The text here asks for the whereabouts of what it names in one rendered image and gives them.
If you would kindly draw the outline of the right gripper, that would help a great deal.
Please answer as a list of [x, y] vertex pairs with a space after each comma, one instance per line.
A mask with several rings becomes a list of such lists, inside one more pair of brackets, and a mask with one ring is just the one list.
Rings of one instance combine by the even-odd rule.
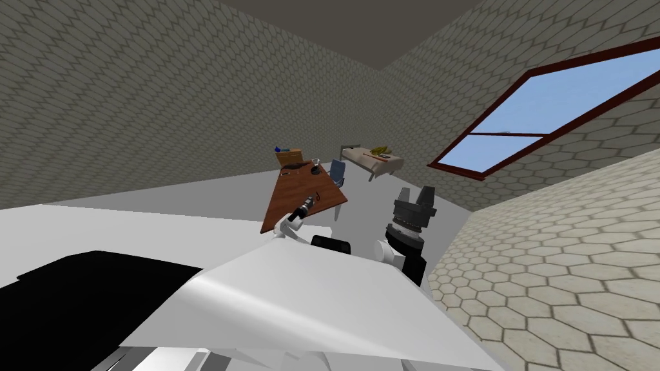
[[434, 194], [434, 187], [423, 186], [413, 204], [409, 202], [410, 189], [403, 187], [394, 201], [393, 223], [416, 233], [428, 228], [430, 219], [436, 215]]

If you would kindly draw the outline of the brown wooden table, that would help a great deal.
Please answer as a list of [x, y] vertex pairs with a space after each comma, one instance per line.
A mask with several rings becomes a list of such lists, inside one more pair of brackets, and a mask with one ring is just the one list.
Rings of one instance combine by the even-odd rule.
[[310, 216], [347, 202], [347, 197], [335, 185], [328, 171], [320, 167], [320, 174], [313, 175], [312, 166], [307, 161], [299, 169], [279, 171], [260, 233], [272, 231], [281, 217], [301, 206], [308, 196], [315, 198], [314, 206], [309, 211]]

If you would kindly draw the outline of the blue chair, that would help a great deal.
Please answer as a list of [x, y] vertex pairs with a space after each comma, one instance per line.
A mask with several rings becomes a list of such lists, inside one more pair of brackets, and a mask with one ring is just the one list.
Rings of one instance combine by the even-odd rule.
[[338, 188], [344, 185], [345, 176], [345, 162], [333, 159], [328, 175]]

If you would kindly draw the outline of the wooden cabinet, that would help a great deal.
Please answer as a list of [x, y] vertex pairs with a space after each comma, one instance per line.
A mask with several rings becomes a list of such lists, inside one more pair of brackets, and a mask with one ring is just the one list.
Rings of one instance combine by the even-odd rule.
[[302, 156], [302, 150], [299, 148], [293, 149], [280, 149], [280, 151], [275, 152], [275, 156], [280, 164], [280, 167], [284, 167], [287, 164], [291, 163], [301, 163], [304, 162]]

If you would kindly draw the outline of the beige bed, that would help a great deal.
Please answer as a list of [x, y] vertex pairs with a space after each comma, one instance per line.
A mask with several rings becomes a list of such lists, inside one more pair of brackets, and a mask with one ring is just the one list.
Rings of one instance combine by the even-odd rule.
[[362, 148], [359, 144], [343, 145], [339, 160], [348, 160], [366, 170], [370, 174], [369, 182], [384, 174], [392, 175], [395, 171], [401, 170], [404, 164], [404, 160], [400, 157], [389, 155], [388, 158], [382, 158], [372, 155], [368, 149]]

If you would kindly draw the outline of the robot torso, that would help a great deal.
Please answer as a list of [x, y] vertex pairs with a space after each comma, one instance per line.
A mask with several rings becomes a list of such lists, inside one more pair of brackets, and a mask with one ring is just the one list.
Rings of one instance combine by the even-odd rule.
[[123, 345], [345, 353], [505, 371], [400, 269], [285, 238], [202, 270]]

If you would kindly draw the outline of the red framed window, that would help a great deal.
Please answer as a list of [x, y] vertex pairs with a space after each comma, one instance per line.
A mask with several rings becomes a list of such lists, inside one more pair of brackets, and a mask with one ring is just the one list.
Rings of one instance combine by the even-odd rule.
[[527, 70], [429, 166], [483, 181], [660, 84], [660, 36]]

